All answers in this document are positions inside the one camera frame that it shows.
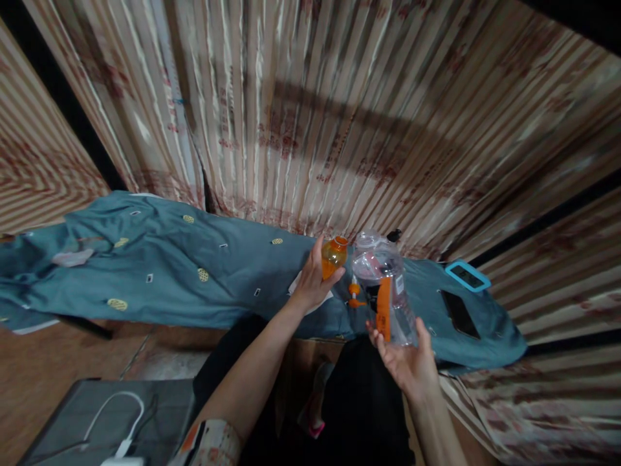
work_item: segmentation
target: sleeve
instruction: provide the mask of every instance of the sleeve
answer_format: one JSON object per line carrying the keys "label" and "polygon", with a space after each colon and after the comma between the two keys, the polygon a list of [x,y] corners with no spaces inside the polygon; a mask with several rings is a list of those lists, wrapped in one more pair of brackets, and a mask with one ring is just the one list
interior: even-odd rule
{"label": "sleeve", "polygon": [[168,466],[234,466],[241,442],[231,425],[222,419],[207,419],[192,426]]}

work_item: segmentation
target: hand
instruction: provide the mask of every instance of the hand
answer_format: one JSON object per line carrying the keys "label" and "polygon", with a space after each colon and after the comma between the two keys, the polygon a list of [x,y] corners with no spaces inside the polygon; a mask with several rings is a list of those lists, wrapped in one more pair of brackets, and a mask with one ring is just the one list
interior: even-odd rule
{"label": "hand", "polygon": [[420,317],[416,318],[419,346],[386,344],[384,336],[367,320],[367,331],[397,386],[415,405],[425,403],[430,396],[439,393],[440,380],[431,349],[431,336]]}
{"label": "hand", "polygon": [[302,274],[298,280],[298,286],[289,298],[287,305],[291,305],[305,315],[313,307],[321,304],[325,295],[332,289],[336,282],[345,274],[345,269],[340,267],[330,278],[323,280],[321,272],[321,247],[323,235],[317,238],[315,246],[309,254],[309,258],[302,268]]}

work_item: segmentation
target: black pants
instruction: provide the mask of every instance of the black pants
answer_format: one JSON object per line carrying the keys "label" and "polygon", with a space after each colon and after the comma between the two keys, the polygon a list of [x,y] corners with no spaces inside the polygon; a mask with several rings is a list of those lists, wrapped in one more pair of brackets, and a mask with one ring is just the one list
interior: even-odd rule
{"label": "black pants", "polygon": [[[265,328],[261,317],[238,322],[222,338],[194,379],[196,412],[207,402],[244,350]],[[366,337],[348,342],[328,379],[317,440],[305,438],[295,464],[413,465],[401,391]],[[283,458],[275,435],[274,393],[246,442],[240,464]]]}

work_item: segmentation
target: charging cable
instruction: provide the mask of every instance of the charging cable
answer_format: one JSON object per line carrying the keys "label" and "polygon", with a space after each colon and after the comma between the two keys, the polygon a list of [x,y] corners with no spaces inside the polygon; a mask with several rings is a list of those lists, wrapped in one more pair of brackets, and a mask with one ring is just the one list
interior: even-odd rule
{"label": "charging cable", "polygon": [[131,443],[133,442],[136,426],[138,425],[138,422],[142,419],[142,415],[144,414],[144,403],[142,402],[142,399],[134,392],[116,392],[115,394],[111,395],[110,398],[108,398],[104,404],[102,404],[102,407],[99,408],[99,411],[97,411],[97,414],[95,414],[95,417],[91,421],[91,425],[89,425],[89,428],[86,430],[86,435],[84,435],[84,440],[83,440],[84,444],[81,447],[82,451],[84,451],[88,447],[88,440],[89,440],[89,436],[91,435],[91,430],[93,429],[93,426],[95,426],[95,423],[97,422],[97,419],[99,418],[99,415],[104,410],[105,406],[108,404],[108,402],[112,398],[116,396],[121,396],[121,395],[132,397],[140,405],[140,414],[134,421],[134,425],[131,427],[131,430],[129,431],[129,435],[127,436],[127,438],[123,440],[121,444],[118,446],[118,450],[114,454],[114,457],[123,458],[127,454],[127,450],[129,450]]}

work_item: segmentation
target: orange bottle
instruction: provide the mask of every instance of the orange bottle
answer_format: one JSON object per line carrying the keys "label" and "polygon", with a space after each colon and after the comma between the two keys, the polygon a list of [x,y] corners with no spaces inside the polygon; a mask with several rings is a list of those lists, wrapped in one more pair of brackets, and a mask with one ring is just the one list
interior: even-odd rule
{"label": "orange bottle", "polygon": [[323,279],[327,280],[339,267],[347,262],[347,240],[337,236],[321,248],[321,269]]}

